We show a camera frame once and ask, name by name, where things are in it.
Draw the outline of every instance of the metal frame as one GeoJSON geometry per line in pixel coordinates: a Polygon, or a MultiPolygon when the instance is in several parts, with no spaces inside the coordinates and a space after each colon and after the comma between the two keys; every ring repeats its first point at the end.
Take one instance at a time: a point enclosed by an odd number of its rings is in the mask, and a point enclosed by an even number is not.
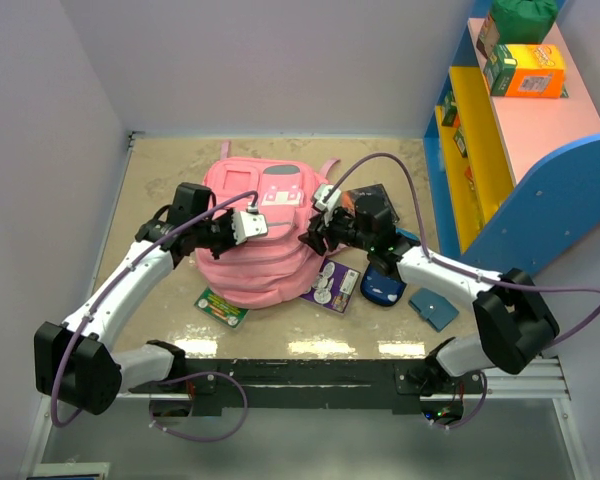
{"type": "MultiPolygon", "coordinates": [[[[126,160],[122,175],[117,185],[116,199],[109,212],[107,231],[100,245],[94,271],[91,276],[88,291],[85,293],[85,300],[91,296],[95,281],[97,278],[104,249],[109,237],[113,217],[120,199],[122,185],[129,166],[133,145],[135,139],[145,136],[144,132],[132,132],[129,135],[129,147],[126,153],[126,160]]],[[[489,369],[485,371],[489,380],[489,389],[487,398],[489,399],[552,399],[556,416],[560,425],[562,436],[565,442],[567,453],[571,461],[574,476],[577,480],[592,479],[591,470],[584,451],[583,443],[576,426],[575,419],[571,410],[571,402],[568,393],[567,384],[562,374],[562,368],[557,358],[555,359],[535,359],[519,375],[509,375],[499,369],[489,369]]],[[[465,395],[467,399],[477,399],[479,394],[469,393],[465,395]]],[[[145,400],[180,400],[187,398],[186,394],[119,394],[117,401],[145,400]]],[[[433,395],[429,398],[423,398],[424,401],[440,401],[449,399],[449,395],[433,395]]],[[[50,399],[47,396],[41,398],[38,412],[35,417],[29,443],[23,458],[22,466],[18,478],[25,480],[27,476],[34,471],[35,465],[42,461],[52,424],[49,418],[50,399]]]]}

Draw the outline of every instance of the green plastic bag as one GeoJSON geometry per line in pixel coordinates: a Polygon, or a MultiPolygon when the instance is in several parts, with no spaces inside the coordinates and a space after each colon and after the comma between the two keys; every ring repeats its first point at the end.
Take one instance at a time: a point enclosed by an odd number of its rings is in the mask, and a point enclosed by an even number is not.
{"type": "Polygon", "coordinates": [[[499,43],[542,43],[557,16],[555,0],[493,0],[476,46],[488,57],[499,43]]]}

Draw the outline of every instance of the table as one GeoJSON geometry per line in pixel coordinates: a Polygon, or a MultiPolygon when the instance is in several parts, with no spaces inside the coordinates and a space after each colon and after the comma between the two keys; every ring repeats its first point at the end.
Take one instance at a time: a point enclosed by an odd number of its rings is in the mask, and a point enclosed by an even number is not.
{"type": "MultiPolygon", "coordinates": [[[[122,191],[96,279],[96,288],[120,263],[133,236],[183,181],[201,183],[220,155],[221,138],[138,138],[133,146],[122,191]]],[[[329,177],[336,180],[356,160],[375,151],[397,154],[409,167],[423,209],[430,246],[438,241],[421,140],[397,138],[249,138],[233,139],[231,154],[302,161],[319,167],[341,158],[329,177]]],[[[399,226],[417,231],[406,179],[390,160],[374,160],[349,177],[345,188],[383,183],[400,216],[399,226]]],[[[364,252],[347,249],[334,259],[364,271],[364,252]]],[[[437,333],[408,305],[417,290],[410,285],[394,307],[373,305],[356,289],[345,315],[295,299],[252,310],[236,330],[221,325],[194,307],[206,287],[194,260],[186,259],[147,297],[122,331],[116,351],[165,340],[197,358],[420,358],[450,336],[476,331],[473,315],[462,311],[437,333]]]]}

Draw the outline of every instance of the wall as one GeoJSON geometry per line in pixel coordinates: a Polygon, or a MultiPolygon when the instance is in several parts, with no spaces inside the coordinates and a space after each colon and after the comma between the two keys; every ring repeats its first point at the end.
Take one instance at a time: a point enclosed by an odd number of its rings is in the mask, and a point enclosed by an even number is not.
{"type": "Polygon", "coordinates": [[[124,134],[57,0],[0,0],[0,479],[40,396],[33,334],[83,298],[124,134]]]}
{"type": "Polygon", "coordinates": [[[420,137],[473,0],[62,0],[125,126],[420,137]]]}
{"type": "MultiPolygon", "coordinates": [[[[570,0],[559,18],[580,73],[600,112],[600,0],[570,0]]],[[[600,286],[600,227],[546,269],[542,284],[600,286]]],[[[547,296],[563,331],[598,302],[594,295],[547,296]]],[[[558,348],[574,416],[595,478],[600,479],[600,317],[558,348]]]]}

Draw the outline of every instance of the backpack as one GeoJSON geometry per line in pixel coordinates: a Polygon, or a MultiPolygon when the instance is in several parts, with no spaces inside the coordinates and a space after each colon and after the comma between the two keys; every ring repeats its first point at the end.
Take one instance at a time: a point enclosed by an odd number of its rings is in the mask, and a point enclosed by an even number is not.
{"type": "MultiPolygon", "coordinates": [[[[228,142],[221,159],[204,177],[218,203],[247,190],[257,190],[258,208],[267,219],[266,237],[250,239],[215,260],[207,249],[196,249],[196,263],[209,287],[229,303],[242,308],[264,308],[292,300],[311,287],[323,257],[301,243],[315,214],[312,196],[330,168],[320,173],[301,162],[228,157],[228,142]]],[[[232,205],[245,209],[251,199],[232,205]]]]}

